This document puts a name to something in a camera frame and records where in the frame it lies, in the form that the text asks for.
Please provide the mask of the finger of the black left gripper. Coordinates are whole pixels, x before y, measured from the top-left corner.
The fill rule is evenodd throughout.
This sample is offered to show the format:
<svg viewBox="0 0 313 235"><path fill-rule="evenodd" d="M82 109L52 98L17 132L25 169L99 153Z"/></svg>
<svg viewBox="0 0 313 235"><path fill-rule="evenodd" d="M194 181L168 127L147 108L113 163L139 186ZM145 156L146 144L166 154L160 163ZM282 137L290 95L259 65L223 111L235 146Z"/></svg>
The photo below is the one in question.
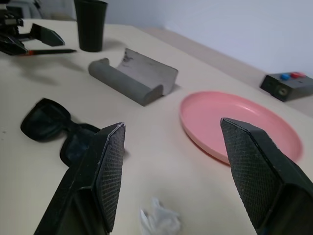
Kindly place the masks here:
<svg viewBox="0 0 313 235"><path fill-rule="evenodd" d="M3 33L0 33L0 51L8 55L23 55L28 52L22 42Z"/></svg>
<svg viewBox="0 0 313 235"><path fill-rule="evenodd" d="M33 24L29 32L31 39L36 39L42 43L49 45L51 47L63 46L65 45L64 40L55 31L42 27L38 24Z"/></svg>

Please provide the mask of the black box with coloured buttons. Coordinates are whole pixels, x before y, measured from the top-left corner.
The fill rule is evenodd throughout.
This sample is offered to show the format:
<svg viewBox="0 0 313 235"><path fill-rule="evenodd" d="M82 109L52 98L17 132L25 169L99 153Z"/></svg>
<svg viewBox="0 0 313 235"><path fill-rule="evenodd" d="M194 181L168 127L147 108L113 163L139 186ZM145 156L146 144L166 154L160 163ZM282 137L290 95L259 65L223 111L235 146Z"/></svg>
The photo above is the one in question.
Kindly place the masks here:
<svg viewBox="0 0 313 235"><path fill-rule="evenodd" d="M260 88L286 102L313 95L313 78L301 72L266 74Z"/></svg>

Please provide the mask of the black sunglasses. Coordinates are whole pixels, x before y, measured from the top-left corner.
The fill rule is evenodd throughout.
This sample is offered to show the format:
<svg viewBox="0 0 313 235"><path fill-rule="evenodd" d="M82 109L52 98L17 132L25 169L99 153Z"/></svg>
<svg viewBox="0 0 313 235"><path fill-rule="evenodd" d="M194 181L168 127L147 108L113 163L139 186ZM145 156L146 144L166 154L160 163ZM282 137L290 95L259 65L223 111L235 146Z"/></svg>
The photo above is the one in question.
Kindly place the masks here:
<svg viewBox="0 0 313 235"><path fill-rule="evenodd" d="M100 129L87 123L72 121L71 114L65 107L53 100L42 98L22 121L21 131L37 142L52 141L65 134L60 159L70 167L81 159L91 138Z"/></svg>

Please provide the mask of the crumpled white paper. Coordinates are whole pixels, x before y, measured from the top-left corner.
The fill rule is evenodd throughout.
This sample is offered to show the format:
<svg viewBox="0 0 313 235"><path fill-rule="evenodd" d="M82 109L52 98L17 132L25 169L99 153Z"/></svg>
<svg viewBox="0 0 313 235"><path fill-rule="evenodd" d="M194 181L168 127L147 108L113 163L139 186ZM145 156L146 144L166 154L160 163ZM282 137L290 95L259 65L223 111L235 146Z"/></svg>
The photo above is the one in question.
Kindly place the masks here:
<svg viewBox="0 0 313 235"><path fill-rule="evenodd" d="M152 198L151 204L151 213L140 210L141 235L179 235L181 231L180 214L164 207L157 198Z"/></svg>

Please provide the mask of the black plastic cup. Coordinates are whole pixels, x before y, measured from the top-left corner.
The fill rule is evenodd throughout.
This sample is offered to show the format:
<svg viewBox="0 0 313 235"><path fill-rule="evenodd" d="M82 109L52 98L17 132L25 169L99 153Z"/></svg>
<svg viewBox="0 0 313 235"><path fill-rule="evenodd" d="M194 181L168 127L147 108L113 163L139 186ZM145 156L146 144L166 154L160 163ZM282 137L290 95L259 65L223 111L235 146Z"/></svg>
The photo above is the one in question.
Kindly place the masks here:
<svg viewBox="0 0 313 235"><path fill-rule="evenodd" d="M100 0L74 0L74 5L80 49L101 51L108 4Z"/></svg>

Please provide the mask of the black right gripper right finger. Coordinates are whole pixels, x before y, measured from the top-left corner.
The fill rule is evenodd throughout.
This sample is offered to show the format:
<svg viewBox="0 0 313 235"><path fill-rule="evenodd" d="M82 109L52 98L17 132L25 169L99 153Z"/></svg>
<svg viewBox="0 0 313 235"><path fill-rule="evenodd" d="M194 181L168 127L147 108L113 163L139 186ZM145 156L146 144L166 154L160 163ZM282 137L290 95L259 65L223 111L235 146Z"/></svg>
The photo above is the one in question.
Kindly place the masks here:
<svg viewBox="0 0 313 235"><path fill-rule="evenodd" d="M231 174L257 235L313 235L313 182L249 123L222 118Z"/></svg>

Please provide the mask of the black pen with orange band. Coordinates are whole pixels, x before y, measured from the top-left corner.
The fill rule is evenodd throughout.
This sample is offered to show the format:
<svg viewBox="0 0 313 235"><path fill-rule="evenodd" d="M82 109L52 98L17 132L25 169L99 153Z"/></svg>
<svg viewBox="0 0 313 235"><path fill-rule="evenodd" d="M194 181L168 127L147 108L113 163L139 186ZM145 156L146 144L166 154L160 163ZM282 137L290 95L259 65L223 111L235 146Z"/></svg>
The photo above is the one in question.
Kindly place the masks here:
<svg viewBox="0 0 313 235"><path fill-rule="evenodd" d="M73 49L29 50L26 54L22 54L22 56L67 54L67 53L75 53L75 52L77 52L77 50L73 50Z"/></svg>

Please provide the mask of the pink round plate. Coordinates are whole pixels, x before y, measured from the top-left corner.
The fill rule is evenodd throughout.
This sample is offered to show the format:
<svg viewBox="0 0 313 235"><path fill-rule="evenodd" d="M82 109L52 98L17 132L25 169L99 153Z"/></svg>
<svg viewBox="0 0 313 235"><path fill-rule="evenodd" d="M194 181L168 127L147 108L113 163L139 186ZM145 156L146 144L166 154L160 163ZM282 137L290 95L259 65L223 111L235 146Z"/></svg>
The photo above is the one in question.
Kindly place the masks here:
<svg viewBox="0 0 313 235"><path fill-rule="evenodd" d="M277 147L298 162L304 147L299 135L280 116L246 98L222 92L197 92L183 99L179 108L181 125L188 137L213 158L228 164L222 118L250 123L267 132Z"/></svg>

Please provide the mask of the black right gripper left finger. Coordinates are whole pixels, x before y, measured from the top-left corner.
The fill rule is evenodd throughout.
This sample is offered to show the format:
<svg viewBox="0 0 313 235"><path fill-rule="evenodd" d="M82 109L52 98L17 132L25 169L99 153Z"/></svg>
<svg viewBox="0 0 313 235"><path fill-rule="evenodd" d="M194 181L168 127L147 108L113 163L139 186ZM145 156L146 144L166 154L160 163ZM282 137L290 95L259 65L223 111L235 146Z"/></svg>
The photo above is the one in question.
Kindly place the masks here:
<svg viewBox="0 0 313 235"><path fill-rule="evenodd" d="M125 123L105 127L92 138L57 187L34 235L109 235L122 181Z"/></svg>

